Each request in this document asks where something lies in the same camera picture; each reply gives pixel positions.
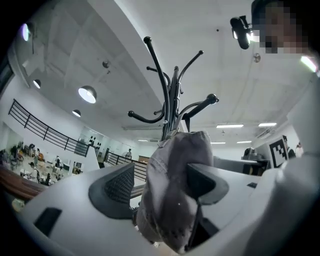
wooden table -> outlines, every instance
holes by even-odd
[[[0,165],[0,186],[12,196],[28,201],[44,191],[47,186],[17,175]]]

black metal railing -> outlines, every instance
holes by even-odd
[[[41,137],[44,141],[48,141],[64,150],[74,152],[77,155],[86,157],[89,145],[70,138],[61,132],[51,128],[44,122],[40,121],[30,112],[28,112],[19,102],[15,99],[8,113],[15,120],[17,120],[25,129],[30,130],[34,134]]]
[[[106,162],[112,166],[134,163],[134,177],[141,181],[147,181],[147,164],[144,162],[135,161],[124,156],[108,152]]]

